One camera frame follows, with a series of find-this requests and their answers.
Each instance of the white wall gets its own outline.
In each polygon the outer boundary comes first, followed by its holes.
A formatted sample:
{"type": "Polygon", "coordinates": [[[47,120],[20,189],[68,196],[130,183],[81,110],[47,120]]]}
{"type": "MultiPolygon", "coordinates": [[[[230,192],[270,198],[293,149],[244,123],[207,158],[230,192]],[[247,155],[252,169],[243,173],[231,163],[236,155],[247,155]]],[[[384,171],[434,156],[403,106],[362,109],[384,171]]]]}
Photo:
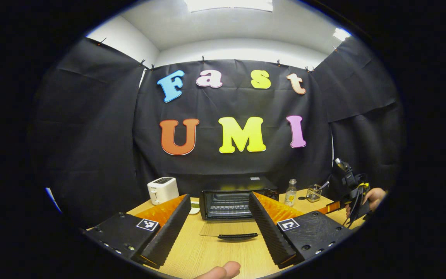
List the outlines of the white wall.
{"type": "Polygon", "coordinates": [[[114,17],[103,23],[87,37],[99,42],[106,38],[103,44],[125,53],[138,62],[145,59],[144,65],[147,67],[155,64],[160,52],[144,34],[122,16],[114,17]]]}
{"type": "Polygon", "coordinates": [[[161,51],[157,66],[178,62],[215,59],[261,60],[309,69],[317,67],[328,55],[303,46],[261,39],[219,39],[191,43],[161,51]]]}

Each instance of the glass bottle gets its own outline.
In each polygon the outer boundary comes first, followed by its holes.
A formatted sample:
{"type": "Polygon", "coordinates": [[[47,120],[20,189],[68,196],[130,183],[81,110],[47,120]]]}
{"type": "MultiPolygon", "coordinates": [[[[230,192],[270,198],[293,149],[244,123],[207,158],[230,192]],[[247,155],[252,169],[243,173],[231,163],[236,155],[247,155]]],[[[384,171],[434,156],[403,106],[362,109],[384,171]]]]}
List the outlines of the glass bottle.
{"type": "Polygon", "coordinates": [[[297,196],[297,188],[295,187],[297,180],[294,178],[290,179],[288,182],[288,189],[285,194],[285,204],[292,207],[295,204],[295,196],[297,196]]]}

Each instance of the bottle label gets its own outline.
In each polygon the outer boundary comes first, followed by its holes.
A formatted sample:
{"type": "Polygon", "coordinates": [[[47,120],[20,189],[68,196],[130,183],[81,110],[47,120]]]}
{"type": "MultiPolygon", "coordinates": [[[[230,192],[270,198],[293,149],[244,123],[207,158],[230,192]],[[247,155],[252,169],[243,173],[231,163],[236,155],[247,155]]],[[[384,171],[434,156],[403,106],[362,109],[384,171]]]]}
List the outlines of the bottle label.
{"type": "Polygon", "coordinates": [[[286,193],[285,194],[285,204],[288,206],[293,206],[295,203],[295,194],[286,193]]]}

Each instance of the table surface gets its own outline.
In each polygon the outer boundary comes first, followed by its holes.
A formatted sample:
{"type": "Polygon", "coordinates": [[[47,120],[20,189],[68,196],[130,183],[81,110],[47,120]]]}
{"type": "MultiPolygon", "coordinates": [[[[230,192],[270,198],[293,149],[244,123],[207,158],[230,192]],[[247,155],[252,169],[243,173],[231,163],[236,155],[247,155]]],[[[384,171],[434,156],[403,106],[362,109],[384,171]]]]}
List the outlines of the table surface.
{"type": "MultiPolygon", "coordinates": [[[[306,192],[307,189],[299,190],[297,197],[305,196],[306,192]]],[[[199,198],[195,197],[190,199],[194,202],[199,201],[199,198]]],[[[281,194],[279,201],[283,203],[284,200],[285,194],[281,194]]],[[[331,202],[332,200],[324,196],[314,203],[307,199],[297,199],[293,208],[308,213],[323,208],[331,202]]],[[[153,206],[151,200],[148,200],[127,213],[135,215],[153,206]]],[[[329,213],[327,216],[339,224],[343,224],[346,218],[345,208],[329,213]]],[[[350,228],[354,229],[363,224],[363,222],[362,219],[358,219],[350,228]]],[[[228,242],[220,240],[216,236],[208,236],[208,234],[211,235],[211,232],[208,232],[211,228],[209,227],[208,229],[205,223],[200,213],[188,215],[165,264],[157,271],[182,279],[192,279],[208,272],[215,266],[221,267],[228,261],[236,261],[241,265],[240,274],[235,277],[236,279],[255,279],[292,267],[291,265],[279,269],[274,264],[264,238],[259,231],[257,231],[259,233],[258,236],[252,239],[241,242],[228,242]]],[[[257,227],[257,224],[251,221],[247,222],[247,224],[238,225],[235,228],[242,229],[239,226],[257,227]]]]}

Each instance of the foam letter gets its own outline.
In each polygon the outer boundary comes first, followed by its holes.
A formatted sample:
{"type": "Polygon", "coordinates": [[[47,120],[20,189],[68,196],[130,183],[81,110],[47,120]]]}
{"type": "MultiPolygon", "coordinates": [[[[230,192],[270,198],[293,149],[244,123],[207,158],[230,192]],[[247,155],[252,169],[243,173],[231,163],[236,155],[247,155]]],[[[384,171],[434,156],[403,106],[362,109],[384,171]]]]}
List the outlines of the foam letter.
{"type": "Polygon", "coordinates": [[[170,102],[171,100],[179,97],[182,94],[182,91],[176,90],[175,86],[178,88],[182,88],[183,83],[179,76],[184,75],[184,71],[178,70],[173,74],[169,74],[168,76],[165,76],[158,81],[158,84],[161,85],[163,91],[165,92],[165,103],[170,102]]]}
{"type": "Polygon", "coordinates": [[[200,73],[200,77],[196,79],[195,83],[198,86],[211,86],[212,88],[219,88],[223,85],[221,83],[221,73],[216,70],[205,70],[200,73]]]}
{"type": "Polygon", "coordinates": [[[297,77],[296,74],[289,74],[286,76],[287,79],[290,79],[292,82],[292,88],[297,94],[304,94],[306,93],[306,90],[300,86],[300,83],[302,83],[302,78],[297,77]]]}
{"type": "Polygon", "coordinates": [[[292,142],[290,146],[292,148],[303,148],[306,146],[306,141],[302,137],[302,129],[300,127],[302,117],[299,115],[290,115],[286,119],[290,122],[290,128],[292,129],[292,142]]]}
{"type": "Polygon", "coordinates": [[[223,117],[218,122],[223,126],[223,144],[220,147],[220,153],[235,152],[232,139],[240,152],[244,151],[247,140],[249,140],[249,145],[247,146],[249,152],[266,150],[266,145],[262,143],[261,117],[250,117],[247,119],[243,130],[233,117],[223,117]]]}
{"type": "Polygon", "coordinates": [[[161,126],[161,147],[171,155],[186,155],[191,153],[195,147],[195,127],[199,124],[198,119],[185,119],[184,125],[187,127],[184,145],[175,144],[175,127],[177,120],[163,120],[161,126]]]}
{"type": "Polygon", "coordinates": [[[271,86],[271,81],[269,81],[269,74],[267,71],[263,70],[253,70],[251,71],[251,84],[254,88],[267,89],[271,86]]]}

